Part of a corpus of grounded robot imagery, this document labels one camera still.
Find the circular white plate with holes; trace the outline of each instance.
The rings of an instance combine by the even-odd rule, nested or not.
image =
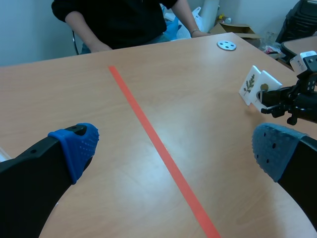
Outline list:
[[[217,42],[217,45],[219,48],[226,51],[234,51],[237,48],[236,44],[230,41],[219,41]]]

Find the blue rubber gripper pad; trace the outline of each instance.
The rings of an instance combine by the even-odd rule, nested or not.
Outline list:
[[[73,131],[61,129],[50,132],[48,136],[61,143],[66,164],[73,184],[81,177],[87,161],[95,154],[99,141],[98,129],[89,123],[79,123],[87,127],[84,135],[76,135]]]
[[[254,157],[274,182],[282,177],[298,142],[306,134],[272,123],[257,126],[252,136]]]

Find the plant image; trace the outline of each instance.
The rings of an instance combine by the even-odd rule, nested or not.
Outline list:
[[[245,93],[244,93],[243,96],[245,96],[247,92],[248,92],[248,93],[251,92],[251,90],[252,90],[252,88],[253,88],[253,86],[254,86],[254,77],[255,77],[255,75],[253,74],[253,75],[251,76],[251,79],[246,82],[247,88],[243,88],[243,90],[245,91]]]

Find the jeans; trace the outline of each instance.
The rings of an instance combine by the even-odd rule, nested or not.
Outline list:
[[[160,36],[154,38],[153,40],[145,42],[142,45],[150,45],[150,44],[156,44],[156,43],[162,43],[162,42],[168,42],[168,41],[170,40],[164,34],[161,34]],[[91,53],[90,49],[85,45],[85,43],[83,43],[81,55],[90,54],[90,53]]]

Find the red tape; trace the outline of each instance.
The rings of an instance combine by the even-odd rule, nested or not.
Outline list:
[[[109,67],[110,72],[112,73],[115,81],[117,82],[119,88],[121,89],[122,93],[126,97],[128,103],[130,104],[132,110],[134,111],[135,115],[139,119],[141,125],[143,126],[144,130],[148,134],[151,142],[155,146],[158,154],[162,158],[163,162],[165,163],[169,173],[172,175],[175,183],[177,184],[179,190],[183,194],[186,202],[188,203],[189,207],[192,209],[197,221],[199,222],[200,226],[204,230],[205,234],[209,238],[220,238],[220,234],[218,233],[217,229],[211,222],[210,218],[208,217],[206,211],[200,204],[199,200],[195,196],[194,192],[191,190],[189,184],[185,180],[184,176],[182,175],[181,171],[175,164],[174,160],[172,159],[171,155],[165,148],[164,144],[160,140],[158,134],[155,132],[154,128],[152,127],[151,123],[149,122],[148,118],[142,111],[140,105],[135,100],[133,94],[129,90],[126,83],[123,81],[121,75],[115,68],[115,66]]]

